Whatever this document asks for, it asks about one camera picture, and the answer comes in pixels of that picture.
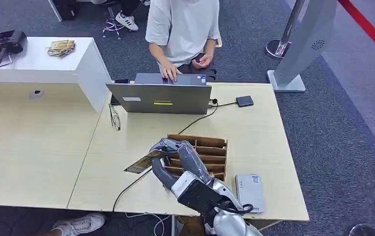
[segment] metal pole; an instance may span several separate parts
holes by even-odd
[[[305,0],[296,0],[294,4],[293,10],[291,11],[290,17],[287,21],[286,28],[284,29],[283,36],[281,40],[274,39],[266,43],[265,45],[265,52],[273,59],[281,60],[284,58],[286,54],[290,42],[291,30],[293,29],[294,23],[296,23],[297,17],[300,14],[300,11],[303,7]]]

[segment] yellow label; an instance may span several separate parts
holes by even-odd
[[[169,105],[169,106],[171,106],[171,105],[173,105],[173,103],[171,103],[171,102],[154,102],[154,105]]]

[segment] black pants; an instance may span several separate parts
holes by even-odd
[[[203,53],[199,53],[193,60],[199,60],[203,57]],[[209,64],[208,67],[202,68],[202,69],[196,69],[195,66],[193,66],[192,62],[188,65],[181,65],[178,67],[178,70],[183,74],[204,74],[207,78],[216,79],[216,69],[215,65],[213,64],[213,61]]]
[[[140,0],[121,0],[121,11],[125,16],[130,16],[137,9]]]

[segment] black cable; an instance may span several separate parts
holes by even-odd
[[[230,213],[235,213],[235,214],[245,214],[245,213],[251,212],[254,209],[254,206],[252,204],[245,204],[245,205],[242,206],[244,209],[246,207],[248,207],[247,210],[236,210],[236,209],[228,208],[228,207],[223,206],[221,204],[216,204],[216,207],[218,207],[222,210],[225,210],[227,212],[230,212]]]
[[[116,204],[118,203],[118,200],[119,198],[121,197],[121,195],[126,192],[130,187],[132,187],[132,185],[134,185],[136,182],[138,182],[140,179],[142,179],[146,174],[148,174],[148,172],[150,172],[152,170],[149,169],[148,171],[146,171],[144,174],[142,174],[140,177],[138,177],[138,179],[136,179],[134,182],[132,182],[130,185],[128,185],[128,187],[126,187],[124,190],[121,191],[121,193],[118,195],[118,197],[116,198],[115,200],[115,203],[114,203],[114,208],[112,208],[112,212],[115,212],[115,207],[116,207]]]
[[[186,126],[186,128],[182,129],[178,134],[183,133],[186,129],[188,129],[190,126],[192,126],[194,123],[198,122],[199,120],[204,119],[204,118],[206,118],[206,117],[209,117],[209,116],[213,115],[213,114],[215,113],[215,111],[216,111],[216,110],[218,109],[218,107],[219,107],[217,101],[216,101],[216,106],[212,106],[212,108],[213,108],[213,107],[216,107],[216,108],[213,110],[212,113],[210,113],[210,114],[208,114],[208,115],[206,115],[206,116],[204,116],[204,117],[200,117],[199,119],[197,119],[197,120],[195,120],[194,122],[190,123],[188,126]]]
[[[183,133],[186,129],[188,129],[190,126],[192,126],[194,123],[198,122],[199,120],[204,119],[204,118],[206,118],[206,117],[209,117],[209,116],[213,115],[213,114],[216,112],[216,110],[218,109],[218,107],[222,107],[222,106],[227,106],[227,105],[236,104],[236,102],[232,102],[232,103],[227,103],[227,104],[219,105],[217,99],[210,99],[210,101],[212,101],[213,104],[216,104],[216,106],[209,105],[210,108],[215,108],[215,109],[213,110],[213,112],[210,113],[210,114],[208,114],[208,115],[206,115],[206,116],[204,116],[204,117],[201,117],[201,118],[195,120],[195,121],[192,122],[192,123],[190,123],[188,126],[186,126],[186,128],[182,129],[178,134]],[[152,168],[149,169],[148,171],[146,171],[142,176],[140,176],[138,179],[136,179],[134,182],[132,182],[130,185],[128,185],[128,187],[126,187],[124,190],[122,190],[122,191],[120,192],[120,194],[118,195],[118,197],[117,197],[116,200],[115,200],[114,208],[112,208],[112,212],[115,212],[116,204],[118,203],[118,200],[119,200],[119,198],[122,196],[122,194],[123,194],[125,191],[127,191],[129,188],[131,188],[132,185],[134,185],[136,182],[138,182],[140,179],[142,179],[142,178],[143,178],[148,172],[150,172],[151,170],[152,170]]]
[[[232,104],[237,104],[237,102],[231,102],[231,103],[222,104],[222,105],[219,105],[218,107],[223,107],[223,106],[232,105]]]

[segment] laptop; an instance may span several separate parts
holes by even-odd
[[[212,86],[206,76],[183,74],[177,81],[157,73],[138,73],[134,84],[106,83],[122,107],[131,113],[207,113]]]

